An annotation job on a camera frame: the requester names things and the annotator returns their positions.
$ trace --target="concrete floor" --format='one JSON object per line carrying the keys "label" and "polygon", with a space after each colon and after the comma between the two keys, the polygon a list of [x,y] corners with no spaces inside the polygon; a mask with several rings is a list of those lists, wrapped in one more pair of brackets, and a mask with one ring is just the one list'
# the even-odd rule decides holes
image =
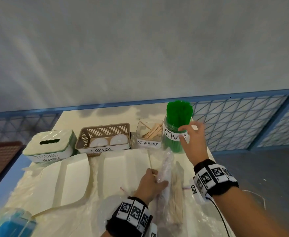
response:
{"label": "concrete floor", "polygon": [[[266,211],[289,230],[289,149],[218,155],[215,159],[236,177],[241,189],[263,197]],[[263,199],[253,196],[263,207]]]}

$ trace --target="person's left hand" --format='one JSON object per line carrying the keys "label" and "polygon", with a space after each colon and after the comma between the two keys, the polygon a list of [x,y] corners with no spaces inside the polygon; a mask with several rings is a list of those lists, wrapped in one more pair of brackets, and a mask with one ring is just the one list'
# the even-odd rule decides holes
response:
{"label": "person's left hand", "polygon": [[169,182],[164,180],[161,183],[157,183],[154,175],[157,175],[158,171],[154,169],[147,169],[146,174],[141,178],[138,189],[134,196],[138,197],[142,201],[149,205],[149,203],[168,186]]}

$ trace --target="concrete wall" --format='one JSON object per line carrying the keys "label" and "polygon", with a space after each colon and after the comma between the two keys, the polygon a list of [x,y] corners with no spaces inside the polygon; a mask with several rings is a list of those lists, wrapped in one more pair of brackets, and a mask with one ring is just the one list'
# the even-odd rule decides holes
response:
{"label": "concrete wall", "polygon": [[289,0],[0,0],[0,111],[289,88]]}

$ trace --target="wristband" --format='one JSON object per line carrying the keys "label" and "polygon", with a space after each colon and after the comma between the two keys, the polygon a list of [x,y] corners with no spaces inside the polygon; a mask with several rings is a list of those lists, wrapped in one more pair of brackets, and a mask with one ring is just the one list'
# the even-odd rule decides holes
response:
{"label": "wristband", "polygon": [[205,198],[206,194],[210,196],[222,195],[226,193],[231,187],[239,187],[237,180],[226,169],[210,159],[206,159],[194,167],[195,176],[194,184]]}
{"label": "wristband", "polygon": [[106,224],[106,230],[114,237],[145,236],[152,215],[146,203],[137,197],[125,199]]}

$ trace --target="green straw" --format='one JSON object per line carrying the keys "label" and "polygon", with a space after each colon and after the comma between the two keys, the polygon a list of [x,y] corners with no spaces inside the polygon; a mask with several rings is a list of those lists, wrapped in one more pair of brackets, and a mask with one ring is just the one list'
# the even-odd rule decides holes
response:
{"label": "green straw", "polygon": [[[174,101],[169,102],[166,108],[166,117],[164,125],[166,128],[174,133],[185,133],[184,131],[178,131],[178,128],[182,125],[190,123],[193,114],[193,107],[186,101]],[[165,148],[170,147],[174,153],[182,151],[182,145],[179,141],[174,141],[166,136],[163,137],[163,145]]]}

